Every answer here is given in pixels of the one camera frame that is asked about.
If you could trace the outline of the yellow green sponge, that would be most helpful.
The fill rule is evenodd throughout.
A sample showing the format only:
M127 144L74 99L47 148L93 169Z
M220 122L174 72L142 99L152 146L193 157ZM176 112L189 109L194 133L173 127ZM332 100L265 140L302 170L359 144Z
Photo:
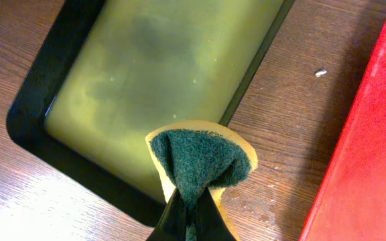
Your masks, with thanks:
M194 207L202 192L210 194L231 234L239 235L222 206L227 187L246 180L258 166L253 146L217 123L188 120L149 133L145 142L168 203L178 189L187 207L186 239L197 240Z

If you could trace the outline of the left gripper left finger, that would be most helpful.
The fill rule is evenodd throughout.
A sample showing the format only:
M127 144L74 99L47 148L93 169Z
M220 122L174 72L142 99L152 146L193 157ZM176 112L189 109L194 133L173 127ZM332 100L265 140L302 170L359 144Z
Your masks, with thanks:
M165 210L146 241L185 241L187 207L178 189L175 189Z

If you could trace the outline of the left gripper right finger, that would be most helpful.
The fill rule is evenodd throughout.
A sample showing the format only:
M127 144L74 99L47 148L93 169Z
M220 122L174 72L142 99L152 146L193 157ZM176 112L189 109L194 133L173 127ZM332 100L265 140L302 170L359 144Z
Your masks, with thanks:
M194 226L197 241L235 241L225 224L208 188L194 207Z

